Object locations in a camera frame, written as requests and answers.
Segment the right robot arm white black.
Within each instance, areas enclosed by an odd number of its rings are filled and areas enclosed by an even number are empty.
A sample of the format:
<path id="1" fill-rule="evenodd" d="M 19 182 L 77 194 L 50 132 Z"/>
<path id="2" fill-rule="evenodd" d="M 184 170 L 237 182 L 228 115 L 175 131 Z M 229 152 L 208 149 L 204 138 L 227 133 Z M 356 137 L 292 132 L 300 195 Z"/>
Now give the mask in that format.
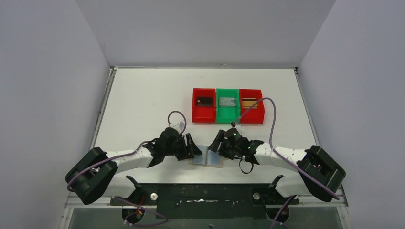
<path id="1" fill-rule="evenodd" d="M 268 191 L 269 199 L 282 203 L 290 196 L 311 194 L 330 202 L 338 200 L 337 190 L 346 177 L 345 170 L 320 146 L 291 149 L 273 146 L 262 140 L 249 140 L 236 128 L 219 130 L 208 149 L 228 159 L 239 158 L 252 165 L 271 165 L 293 171 L 279 175 Z"/>

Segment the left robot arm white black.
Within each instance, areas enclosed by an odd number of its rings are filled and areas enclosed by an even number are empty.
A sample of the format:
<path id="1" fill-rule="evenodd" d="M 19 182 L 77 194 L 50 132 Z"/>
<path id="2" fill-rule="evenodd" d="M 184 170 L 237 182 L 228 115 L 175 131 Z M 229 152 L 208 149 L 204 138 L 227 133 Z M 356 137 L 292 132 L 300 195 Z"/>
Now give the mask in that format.
<path id="1" fill-rule="evenodd" d="M 89 150 L 66 174 L 68 191 L 76 193 L 83 204 L 101 197 L 120 197 L 134 204 L 141 199 L 140 186 L 129 176 L 120 176 L 135 168 L 150 168 L 168 156 L 182 161 L 202 155 L 190 134 L 167 127 L 159 137 L 143 141 L 135 149 L 106 152 L 100 147 Z"/>

